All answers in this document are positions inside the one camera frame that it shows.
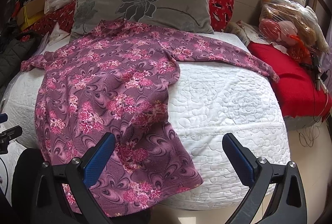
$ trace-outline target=flower design on pillow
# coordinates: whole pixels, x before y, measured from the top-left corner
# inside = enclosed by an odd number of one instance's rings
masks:
[[[121,0],[123,4],[119,7],[116,13],[123,14],[127,20],[131,18],[138,22],[142,17],[153,17],[157,7],[152,4],[157,0]]]

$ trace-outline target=blue gripper pad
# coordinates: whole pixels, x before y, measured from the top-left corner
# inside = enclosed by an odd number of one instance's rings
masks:
[[[227,134],[225,134],[222,139],[222,148],[235,169],[237,176],[239,176],[241,183],[245,186],[251,187],[255,182],[254,169],[248,159]]]
[[[87,188],[95,185],[115,149],[115,136],[110,134],[92,156],[84,169],[84,184]]]
[[[5,114],[5,113],[0,114],[0,123],[7,122],[7,120],[8,120],[7,114]]]

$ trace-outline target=red blanket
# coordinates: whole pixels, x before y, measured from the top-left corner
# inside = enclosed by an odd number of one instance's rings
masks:
[[[248,50],[278,74],[280,81],[271,86],[283,116],[328,115],[332,106],[330,95],[322,89],[317,91],[308,72],[297,62],[272,45],[251,42]]]

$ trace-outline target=bolt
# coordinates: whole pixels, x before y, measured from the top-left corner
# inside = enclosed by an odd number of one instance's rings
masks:
[[[78,164],[79,162],[81,161],[81,159],[80,158],[73,158],[72,160],[71,160],[71,162],[73,163],[73,164]]]
[[[265,164],[265,163],[268,162],[268,161],[267,161],[266,158],[262,158],[262,157],[260,157],[260,158],[258,158],[258,162],[261,163],[261,164]]]
[[[49,166],[49,162],[48,162],[48,161],[45,161],[45,162],[42,163],[41,166],[42,166],[43,168],[46,168],[46,167]]]
[[[289,162],[289,165],[292,167],[292,168],[296,168],[296,163],[294,161],[290,161]]]

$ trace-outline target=white quilted bedspread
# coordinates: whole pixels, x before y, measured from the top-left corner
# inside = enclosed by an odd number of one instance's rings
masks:
[[[207,35],[246,47],[235,35]],[[68,38],[49,51],[67,44]],[[169,87],[170,122],[191,155],[204,183],[174,195],[163,203],[177,208],[205,210],[235,205],[248,187],[241,184],[223,152],[224,134],[232,132],[256,156],[271,163],[290,160],[287,132],[274,92],[266,78],[250,70],[217,62],[179,63],[180,80]],[[19,76],[2,112],[6,128],[21,125],[18,141],[36,147],[34,105],[44,71],[33,69]]]

